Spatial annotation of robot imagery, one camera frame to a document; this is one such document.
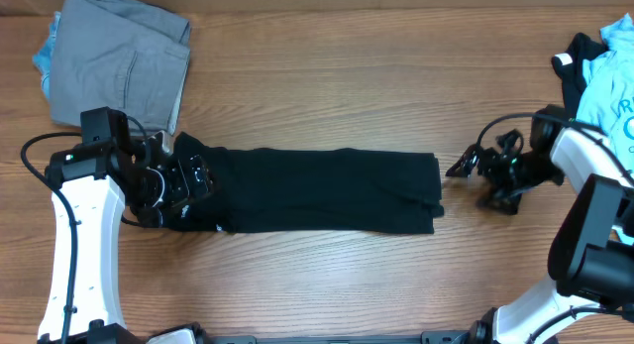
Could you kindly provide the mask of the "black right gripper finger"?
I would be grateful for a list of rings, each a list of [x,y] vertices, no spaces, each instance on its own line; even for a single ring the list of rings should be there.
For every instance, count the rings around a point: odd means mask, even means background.
[[[472,144],[461,157],[446,171],[447,177],[469,177],[479,162],[480,146]]]
[[[520,201],[520,194],[503,198],[494,198],[492,195],[485,195],[476,202],[476,206],[481,209],[496,211],[504,215],[516,215],[518,213]]]

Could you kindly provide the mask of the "black polo shirt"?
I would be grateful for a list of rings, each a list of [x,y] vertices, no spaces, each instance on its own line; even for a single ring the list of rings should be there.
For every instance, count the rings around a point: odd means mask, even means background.
[[[179,232],[371,231],[431,234],[443,216],[439,162],[430,153],[228,150],[182,133],[182,161],[200,157],[210,195],[167,222]]]

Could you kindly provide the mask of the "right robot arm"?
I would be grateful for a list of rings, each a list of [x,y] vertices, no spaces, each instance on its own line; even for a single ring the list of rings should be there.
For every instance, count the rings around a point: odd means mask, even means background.
[[[633,319],[633,248],[611,237],[633,233],[633,177],[595,126],[549,105],[528,114],[531,134],[497,137],[496,147],[470,145],[448,177],[476,172],[489,183],[479,204],[508,215],[544,181],[568,181],[577,198],[548,255],[548,274],[513,302],[490,309],[469,330],[425,332],[424,343],[542,344],[590,315]]]

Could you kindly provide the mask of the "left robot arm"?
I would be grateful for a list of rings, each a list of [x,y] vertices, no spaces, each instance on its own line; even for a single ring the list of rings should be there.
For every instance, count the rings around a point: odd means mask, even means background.
[[[198,156],[173,155],[159,132],[133,139],[131,117],[108,107],[80,115],[81,142],[52,155],[55,244],[41,343],[138,343],[119,296],[118,242],[126,210],[143,228],[168,228],[211,194]]]

